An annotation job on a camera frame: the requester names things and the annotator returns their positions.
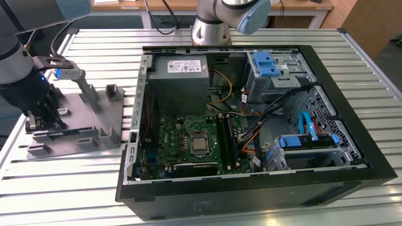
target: green circuit board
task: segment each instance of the green circuit board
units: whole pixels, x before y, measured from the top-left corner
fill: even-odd
[[[234,134],[243,132],[241,119],[238,116],[231,118],[231,126]],[[191,135],[205,134],[209,136],[209,153],[205,155],[194,155],[191,153]],[[152,179],[165,179],[165,167],[177,163],[186,162],[217,162],[219,163],[218,174],[237,174],[250,172],[249,158],[241,159],[239,166],[227,169],[222,165],[217,118],[215,117],[179,117],[162,118],[159,122],[159,149],[156,163],[158,166],[151,167],[150,173]]]

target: motherboard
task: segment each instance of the motherboard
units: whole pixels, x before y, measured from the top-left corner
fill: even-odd
[[[235,136],[243,132],[238,116],[162,118],[159,148],[147,150],[148,177],[166,179],[199,174],[251,172],[247,155],[239,155]]]

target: power supply label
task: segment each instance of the power supply label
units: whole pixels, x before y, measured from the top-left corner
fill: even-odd
[[[201,60],[171,60],[169,61],[169,73],[202,72]]]

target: white sticker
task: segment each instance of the white sticker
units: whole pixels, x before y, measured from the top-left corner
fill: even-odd
[[[255,163],[255,165],[258,166],[258,167],[261,167],[261,165],[262,165],[262,161],[254,156],[254,158],[253,158],[253,162]]]
[[[277,68],[279,69],[279,70],[287,70],[287,66],[286,65],[277,65]]]
[[[171,60],[169,61],[169,73],[201,72],[201,60]]]
[[[122,7],[122,9],[138,9],[138,7]]]
[[[242,102],[246,104],[247,103],[247,95],[242,94]]]

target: floor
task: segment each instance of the floor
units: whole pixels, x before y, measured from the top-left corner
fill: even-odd
[[[174,24],[169,16],[155,16],[155,23],[159,28],[171,28]],[[194,24],[194,16],[178,16],[181,26],[189,28]],[[48,56],[51,53],[50,45],[55,35],[63,28],[64,24],[56,25],[43,29],[44,38],[34,42],[35,52],[40,56]],[[139,16],[88,16],[79,19],[71,28],[82,29],[108,29],[108,28],[143,28]],[[385,47],[382,53],[374,60],[376,64],[380,66],[385,74],[389,76],[390,80],[396,84],[400,90],[402,90],[402,47],[397,47],[396,42],[390,42]],[[19,117],[12,117],[19,115],[22,111],[7,104],[7,102],[0,97],[0,148],[6,142],[2,138],[4,135],[10,135],[14,125]]]

